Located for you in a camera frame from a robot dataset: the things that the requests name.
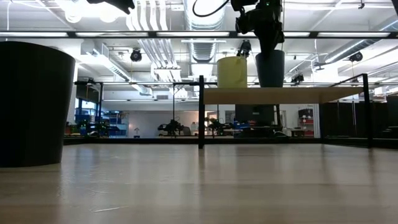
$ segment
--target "white wall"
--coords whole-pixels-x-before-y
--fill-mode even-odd
[[[172,111],[129,111],[129,138],[136,135],[134,131],[139,128],[141,138],[154,138],[159,135],[157,127],[161,124],[168,124],[173,117]],[[190,127],[192,122],[198,121],[197,111],[176,111],[175,118],[179,122]]]
[[[103,107],[119,111],[173,111],[172,101],[104,101]],[[198,102],[176,102],[175,111],[198,111]],[[207,111],[216,111],[217,105],[206,105]],[[219,110],[235,110],[235,105],[219,105]]]

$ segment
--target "yellow cylinder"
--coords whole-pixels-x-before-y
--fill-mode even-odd
[[[247,88],[248,62],[244,57],[225,57],[217,61],[218,88]]]

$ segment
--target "floor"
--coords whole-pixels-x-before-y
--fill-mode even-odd
[[[65,146],[61,164],[0,169],[0,223],[398,223],[398,152]]]

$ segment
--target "light fixture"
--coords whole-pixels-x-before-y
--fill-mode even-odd
[[[147,37],[147,32],[76,32],[78,37]]]
[[[108,101],[108,102],[122,102],[122,101],[128,101],[128,100],[103,100],[103,101]]]
[[[65,11],[65,18],[70,23],[77,23],[81,21],[81,15],[72,13],[71,11]]]
[[[101,21],[106,22],[106,23],[114,22],[117,18],[118,18],[118,16],[112,15],[112,14],[107,14],[107,13],[105,13],[105,12],[103,12],[103,13],[99,16],[99,19],[101,19]]]
[[[173,85],[172,82],[132,82],[132,83],[140,85]]]
[[[68,37],[66,32],[0,32],[0,37]]]
[[[103,83],[104,85],[130,85],[128,82],[107,82]]]
[[[215,43],[221,43],[225,44],[226,40],[196,40],[196,39],[190,39],[190,40],[181,40],[181,43],[183,44],[215,44]]]
[[[247,34],[238,34],[238,37],[256,37],[253,32],[248,32]]]
[[[318,37],[387,37],[389,32],[320,32]]]
[[[177,31],[177,32],[158,32],[158,37],[227,37],[229,32],[219,32],[219,31]]]
[[[284,32],[285,37],[308,37],[310,35],[309,32]]]

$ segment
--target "air duct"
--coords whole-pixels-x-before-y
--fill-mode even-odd
[[[220,30],[223,25],[223,18],[225,14],[225,7],[208,17],[197,17],[193,14],[192,6],[195,0],[184,0],[185,9],[185,25],[188,30]],[[198,1],[195,6],[195,11],[198,14],[208,14],[214,11],[216,7],[209,6],[220,6],[223,0],[211,1],[211,4],[206,1]],[[217,43],[191,43],[190,53],[192,60],[201,63],[210,62],[215,56]]]
[[[387,32],[395,32],[398,31],[398,20],[394,19],[394,21],[391,22],[391,20],[386,21],[381,25],[382,29],[379,29],[379,31],[387,31]],[[347,58],[356,52],[359,52],[362,49],[365,49],[366,47],[369,47],[372,44],[375,44],[379,42],[381,39],[366,39],[366,40],[353,40],[349,42],[348,44],[340,47],[339,49],[335,50],[334,52],[326,55],[325,57],[325,63],[335,63],[340,60],[343,60],[344,58]]]
[[[91,43],[92,40],[85,40],[81,44],[81,53],[85,55],[91,55],[97,61],[101,64],[104,65],[109,71],[111,71],[113,74],[121,77],[125,82],[136,82],[137,80],[132,79],[129,76],[129,73],[125,71],[120,65],[118,65],[117,62],[112,60],[109,57],[109,49],[102,44],[101,50],[95,49],[88,49],[88,46],[95,46],[94,44]],[[139,94],[142,96],[152,96],[153,91],[151,88],[145,87],[143,85],[131,85],[133,88],[139,91]]]
[[[381,25],[379,25],[379,27],[381,27],[379,31],[388,31],[388,32],[397,31],[398,20],[396,19],[396,17],[392,17],[384,21]],[[335,50],[334,52],[320,57],[319,62],[324,62],[324,63],[338,62],[340,60],[348,58],[349,56],[355,54],[356,52],[359,52],[360,50],[363,50],[366,47],[369,47],[370,45],[375,44],[379,41],[380,39],[352,40],[351,42],[348,42],[347,44]],[[296,67],[290,69],[289,72],[293,72],[295,69],[304,70],[309,66],[312,66],[313,59],[314,56],[310,56],[309,58],[306,59],[306,61],[303,61],[302,63],[298,64]]]

